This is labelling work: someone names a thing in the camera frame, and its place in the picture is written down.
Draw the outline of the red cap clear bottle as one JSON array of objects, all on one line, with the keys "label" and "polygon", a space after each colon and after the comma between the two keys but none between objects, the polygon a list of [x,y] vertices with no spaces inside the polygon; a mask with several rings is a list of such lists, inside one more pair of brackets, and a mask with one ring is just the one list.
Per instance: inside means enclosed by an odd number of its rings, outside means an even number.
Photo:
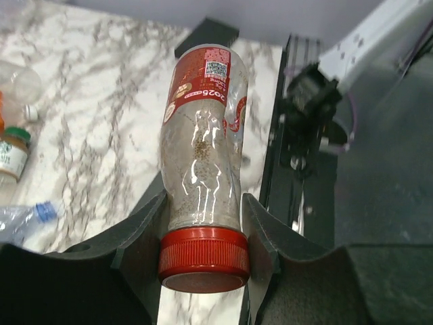
[{"label": "red cap clear bottle", "polygon": [[167,288],[221,293],[248,281],[240,226],[247,91],[244,63],[222,45],[193,47],[175,66],[160,132],[170,219],[158,273]]}]

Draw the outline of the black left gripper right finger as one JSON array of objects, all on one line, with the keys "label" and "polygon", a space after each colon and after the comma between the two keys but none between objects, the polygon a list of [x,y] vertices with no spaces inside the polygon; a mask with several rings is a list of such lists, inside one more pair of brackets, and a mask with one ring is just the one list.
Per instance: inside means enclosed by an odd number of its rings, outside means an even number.
[{"label": "black left gripper right finger", "polygon": [[242,198],[250,279],[242,313],[250,324],[371,324],[346,250],[327,252]]}]

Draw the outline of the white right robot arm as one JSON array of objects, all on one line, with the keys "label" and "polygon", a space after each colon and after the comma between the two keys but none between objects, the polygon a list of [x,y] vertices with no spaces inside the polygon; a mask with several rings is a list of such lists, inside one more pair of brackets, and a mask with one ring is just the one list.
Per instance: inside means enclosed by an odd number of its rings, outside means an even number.
[{"label": "white right robot arm", "polygon": [[283,105],[290,135],[302,142],[314,140],[359,75],[409,27],[431,15],[431,1],[383,1],[316,62],[305,66],[289,83]]}]

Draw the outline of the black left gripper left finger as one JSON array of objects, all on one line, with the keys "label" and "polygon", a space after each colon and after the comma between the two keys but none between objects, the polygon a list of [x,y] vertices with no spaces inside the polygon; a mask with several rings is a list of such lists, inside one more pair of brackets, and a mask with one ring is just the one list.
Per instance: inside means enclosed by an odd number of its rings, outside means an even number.
[{"label": "black left gripper left finger", "polygon": [[63,253],[1,245],[2,324],[155,324],[165,192]]}]

